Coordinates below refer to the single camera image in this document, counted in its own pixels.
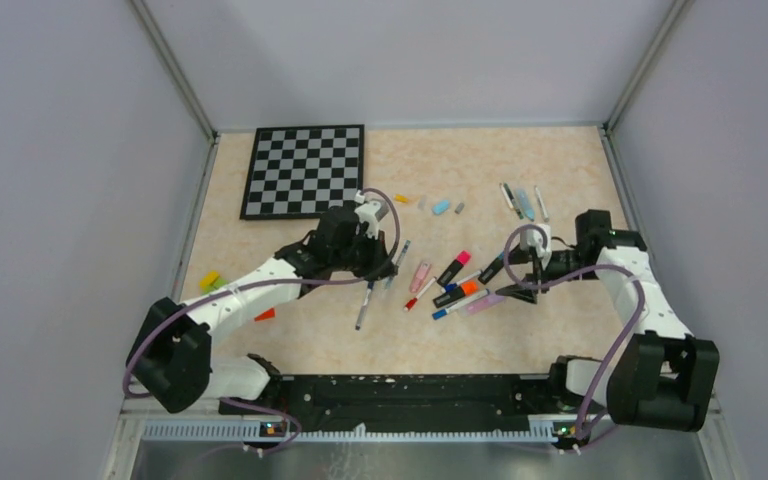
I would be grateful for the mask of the dark blue capped pen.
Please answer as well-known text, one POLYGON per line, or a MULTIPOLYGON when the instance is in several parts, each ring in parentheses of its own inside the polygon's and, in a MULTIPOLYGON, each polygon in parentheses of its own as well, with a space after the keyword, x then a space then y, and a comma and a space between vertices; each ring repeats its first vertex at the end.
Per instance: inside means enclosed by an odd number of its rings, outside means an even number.
POLYGON ((363 302, 362 302, 361 307, 359 309, 359 312, 358 312, 358 315, 357 315, 357 318, 356 318, 356 322, 355 322, 355 325, 354 325, 354 329, 356 331, 360 331, 361 328, 362 328, 364 319, 365 319, 367 311, 368 311, 369 303, 371 301, 371 297, 372 297, 372 294, 373 294, 373 291, 374 291, 374 287, 375 287, 375 281, 370 281, 370 282, 367 283, 367 287, 366 287, 366 290, 365 290, 365 295, 364 295, 364 298, 363 298, 363 302))

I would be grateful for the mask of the teal gel pen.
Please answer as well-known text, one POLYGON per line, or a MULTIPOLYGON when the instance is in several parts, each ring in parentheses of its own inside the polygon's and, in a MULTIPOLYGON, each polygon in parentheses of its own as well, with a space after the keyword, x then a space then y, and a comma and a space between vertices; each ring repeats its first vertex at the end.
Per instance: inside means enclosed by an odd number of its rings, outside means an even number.
POLYGON ((401 247, 401 250, 398 253, 398 255, 396 256, 396 260, 394 262, 394 271, 393 271, 392 274, 390 274, 387 277, 387 279, 386 279, 386 281, 384 283, 384 289, 385 290, 389 290, 391 285, 393 284, 396 276, 398 275, 398 272, 399 272, 399 269, 400 269, 400 265, 403 262, 403 260, 404 260, 404 258, 406 256, 410 246, 411 246, 411 241, 410 240, 406 240, 404 242, 403 246, 401 247))

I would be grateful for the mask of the green gel pen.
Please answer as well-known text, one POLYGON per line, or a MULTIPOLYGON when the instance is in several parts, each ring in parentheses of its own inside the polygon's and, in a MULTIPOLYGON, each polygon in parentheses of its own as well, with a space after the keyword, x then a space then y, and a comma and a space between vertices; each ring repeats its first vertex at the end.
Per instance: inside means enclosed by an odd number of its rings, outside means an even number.
POLYGON ((504 187, 506 189, 506 194, 509 197, 509 200, 511 202, 512 208, 515 211, 515 213, 518 215, 518 218, 520 220, 525 219, 525 215, 523 214, 522 210, 519 207, 518 201, 516 197, 513 194, 513 191, 510 189, 510 187, 507 184, 504 184, 504 187))

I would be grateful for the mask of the yellow capped white pen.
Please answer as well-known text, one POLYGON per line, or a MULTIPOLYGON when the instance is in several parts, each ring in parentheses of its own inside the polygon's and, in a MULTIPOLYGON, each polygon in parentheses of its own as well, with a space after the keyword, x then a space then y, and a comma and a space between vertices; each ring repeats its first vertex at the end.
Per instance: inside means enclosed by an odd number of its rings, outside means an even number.
POLYGON ((508 208, 511 209, 511 210, 514 210, 513 200, 512 200, 511 193, 509 191, 508 186, 505 183, 501 183, 500 184, 500 189, 501 189, 501 192, 504 195, 504 198, 505 198, 505 201, 506 201, 506 203, 508 205, 508 208))

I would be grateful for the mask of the light blue tape cap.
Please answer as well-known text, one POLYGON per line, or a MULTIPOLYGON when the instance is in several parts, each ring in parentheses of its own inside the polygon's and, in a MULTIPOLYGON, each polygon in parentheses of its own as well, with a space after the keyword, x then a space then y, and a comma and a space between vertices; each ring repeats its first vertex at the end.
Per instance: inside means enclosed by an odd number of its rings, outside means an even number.
POLYGON ((447 212, 451 207, 451 203, 449 200, 441 200, 437 203, 435 203, 431 207, 431 212, 435 216, 439 216, 447 212))

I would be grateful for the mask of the light blue correction tape pen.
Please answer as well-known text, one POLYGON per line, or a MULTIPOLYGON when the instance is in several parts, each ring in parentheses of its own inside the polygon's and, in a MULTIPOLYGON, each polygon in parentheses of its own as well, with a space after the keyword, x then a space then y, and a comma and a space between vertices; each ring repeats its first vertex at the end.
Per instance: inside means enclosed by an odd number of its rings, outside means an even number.
POLYGON ((522 188, 516 189, 516 198, 519 202, 520 209, 524 215, 525 218, 527 218, 530 221, 534 221, 536 219, 535 211, 532 207, 532 204, 528 198, 528 195, 526 191, 522 188))

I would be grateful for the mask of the grey capped white marker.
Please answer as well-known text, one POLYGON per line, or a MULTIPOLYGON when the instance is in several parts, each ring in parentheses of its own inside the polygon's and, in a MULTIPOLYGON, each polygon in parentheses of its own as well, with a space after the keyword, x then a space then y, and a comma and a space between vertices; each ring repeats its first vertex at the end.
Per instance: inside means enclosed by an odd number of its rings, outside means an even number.
POLYGON ((542 192, 541 192, 541 190, 540 190, 538 185, 534 186, 534 194, 535 194, 535 197, 536 197, 536 200, 537 200, 537 203, 538 203, 538 207, 540 209, 540 213, 541 213, 542 219, 545 222, 549 222, 550 221, 550 214, 549 214, 549 211, 547 209, 546 203, 545 203, 545 201, 543 199, 542 192))

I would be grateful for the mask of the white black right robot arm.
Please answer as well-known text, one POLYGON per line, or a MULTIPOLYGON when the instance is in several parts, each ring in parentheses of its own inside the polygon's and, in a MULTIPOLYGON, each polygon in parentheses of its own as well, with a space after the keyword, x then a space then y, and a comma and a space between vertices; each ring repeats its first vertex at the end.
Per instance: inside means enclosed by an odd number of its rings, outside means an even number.
POLYGON ((511 232, 501 254, 513 289, 532 295, 573 281, 597 280, 623 327, 600 360, 575 358, 546 385, 560 412, 578 406, 579 438, 603 417, 617 425, 696 432, 705 424, 720 363, 711 340, 694 335, 667 300, 637 231, 617 229, 605 210, 575 219, 575 244, 551 247, 547 224, 511 232))

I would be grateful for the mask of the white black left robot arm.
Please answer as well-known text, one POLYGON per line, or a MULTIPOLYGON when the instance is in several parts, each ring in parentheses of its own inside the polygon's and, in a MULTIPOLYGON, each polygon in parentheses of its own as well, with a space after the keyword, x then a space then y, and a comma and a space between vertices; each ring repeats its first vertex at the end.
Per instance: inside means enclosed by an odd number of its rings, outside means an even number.
POLYGON ((387 205, 363 198, 331 207, 302 240, 251 273, 195 299, 155 301, 127 357, 125 379, 137 380, 145 389, 141 395, 169 413, 205 395, 243 399, 257 413, 274 410, 281 397, 276 369, 250 354, 219 374, 214 347, 266 311, 333 284, 336 272, 351 273, 354 282, 394 274, 394 252, 380 229, 388 213, 387 205))

